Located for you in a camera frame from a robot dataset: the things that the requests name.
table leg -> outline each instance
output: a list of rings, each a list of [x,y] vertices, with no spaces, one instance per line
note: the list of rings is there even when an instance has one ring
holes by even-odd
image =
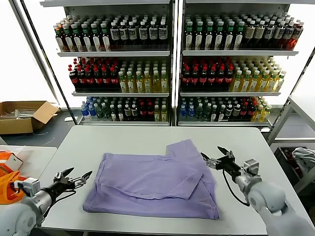
[[[267,143],[269,146],[273,143],[273,141],[275,140],[275,138],[279,134],[280,130],[282,129],[284,123],[286,122],[286,120],[288,119],[288,117],[290,116],[292,111],[293,111],[293,109],[292,109],[291,104],[288,104],[284,108],[283,113],[281,114],[279,120],[277,121],[273,130],[271,131],[270,135],[268,136]]]

folded shirt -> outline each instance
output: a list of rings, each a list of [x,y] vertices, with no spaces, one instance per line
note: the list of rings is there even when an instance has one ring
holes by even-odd
[[[167,155],[105,153],[87,212],[218,219],[215,181],[191,140],[167,146]]]

white table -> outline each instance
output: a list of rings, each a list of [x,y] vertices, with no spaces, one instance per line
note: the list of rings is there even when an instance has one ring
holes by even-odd
[[[0,145],[0,150],[17,153],[23,161],[20,168],[21,176],[39,178],[57,151],[56,147],[31,147]]]
[[[101,231],[109,233],[159,235],[265,235],[265,225],[251,207],[237,202],[229,192],[221,171],[212,170],[216,179],[216,198],[220,220],[155,218],[110,213],[87,213],[82,204],[94,186],[94,179],[105,152],[121,154],[165,154],[168,144],[192,139],[199,151],[213,158],[222,154],[217,146],[233,150],[236,162],[255,158],[260,174],[283,188],[297,214],[310,219],[282,168],[256,128],[240,127],[73,127],[45,169],[40,180],[49,185],[57,171],[74,167],[70,177],[93,171],[88,183],[77,194],[60,201],[49,212],[42,227],[48,229]],[[238,186],[228,177],[232,189],[242,200]]]
[[[285,124],[286,120],[291,115],[292,111],[295,111],[301,118],[303,118],[309,126],[315,131],[315,109],[313,101],[315,96],[304,95],[304,96],[289,96],[288,100],[290,103],[285,107],[283,113],[281,114],[279,120],[275,124],[272,132],[270,133],[267,142],[269,145],[272,143],[314,143],[314,138],[277,138],[280,130]],[[301,192],[307,185],[315,180],[315,167],[312,168],[306,175],[300,179],[294,186],[297,193]]]

beverage display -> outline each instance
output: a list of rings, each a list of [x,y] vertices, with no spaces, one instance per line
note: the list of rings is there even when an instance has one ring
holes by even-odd
[[[68,66],[76,92],[169,93],[165,60],[120,61],[109,58],[74,59]]]
[[[287,12],[187,15],[184,50],[293,50],[303,25]]]
[[[154,13],[152,16],[125,15],[124,18],[121,15],[98,18],[69,15],[57,22],[54,30],[61,52],[166,50],[169,43],[168,18],[165,12],[160,16]]]
[[[81,112],[85,121],[167,122],[167,107],[166,97],[87,97]]]
[[[182,92],[279,92],[286,72],[273,57],[183,58]]]
[[[264,97],[181,97],[179,121],[267,122],[271,105]]]

cardboard box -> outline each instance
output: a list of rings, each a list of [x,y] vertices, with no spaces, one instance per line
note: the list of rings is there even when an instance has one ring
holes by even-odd
[[[0,115],[14,112],[15,109],[35,109],[31,118],[0,119],[0,134],[24,134],[41,129],[56,113],[58,107],[45,101],[2,102]]]

